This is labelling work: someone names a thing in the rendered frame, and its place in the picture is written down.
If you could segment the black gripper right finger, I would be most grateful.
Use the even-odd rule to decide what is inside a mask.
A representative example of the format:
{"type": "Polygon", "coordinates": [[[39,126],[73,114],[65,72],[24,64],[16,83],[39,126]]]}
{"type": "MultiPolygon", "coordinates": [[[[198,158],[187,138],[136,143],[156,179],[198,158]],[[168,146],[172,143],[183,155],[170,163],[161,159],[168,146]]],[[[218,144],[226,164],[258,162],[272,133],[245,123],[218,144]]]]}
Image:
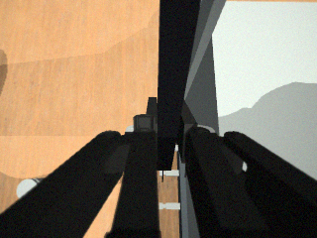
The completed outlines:
{"type": "Polygon", "coordinates": [[[243,133],[198,125],[184,99],[176,142],[200,238],[317,238],[315,178],[243,133]]]}

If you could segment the black long thin rod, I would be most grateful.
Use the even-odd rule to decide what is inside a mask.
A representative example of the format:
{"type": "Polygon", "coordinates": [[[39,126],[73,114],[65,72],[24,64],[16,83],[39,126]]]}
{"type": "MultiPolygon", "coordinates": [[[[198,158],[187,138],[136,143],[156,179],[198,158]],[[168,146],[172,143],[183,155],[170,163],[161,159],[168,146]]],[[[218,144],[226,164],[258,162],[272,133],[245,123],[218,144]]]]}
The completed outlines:
{"type": "Polygon", "coordinates": [[[159,0],[157,170],[171,171],[201,0],[159,0]]]}

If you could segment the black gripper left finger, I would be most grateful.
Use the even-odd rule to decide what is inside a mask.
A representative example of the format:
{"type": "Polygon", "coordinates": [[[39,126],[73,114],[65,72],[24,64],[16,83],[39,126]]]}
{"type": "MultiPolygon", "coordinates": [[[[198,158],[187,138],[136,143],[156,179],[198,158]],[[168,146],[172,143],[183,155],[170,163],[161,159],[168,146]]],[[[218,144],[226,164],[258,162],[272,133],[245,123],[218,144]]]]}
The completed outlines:
{"type": "Polygon", "coordinates": [[[83,238],[121,176],[104,238],[161,238],[157,97],[133,124],[124,135],[99,133],[5,209],[0,238],[83,238]]]}

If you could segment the grey cylinder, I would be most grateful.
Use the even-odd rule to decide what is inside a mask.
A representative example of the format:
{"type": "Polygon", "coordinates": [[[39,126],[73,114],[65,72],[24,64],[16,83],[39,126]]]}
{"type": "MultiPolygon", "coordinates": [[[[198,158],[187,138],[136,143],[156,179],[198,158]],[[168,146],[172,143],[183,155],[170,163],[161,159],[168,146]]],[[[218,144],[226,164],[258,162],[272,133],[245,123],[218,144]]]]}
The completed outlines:
{"type": "Polygon", "coordinates": [[[31,188],[33,188],[37,183],[39,183],[44,178],[29,178],[21,181],[17,187],[17,196],[20,198],[31,188]]]}

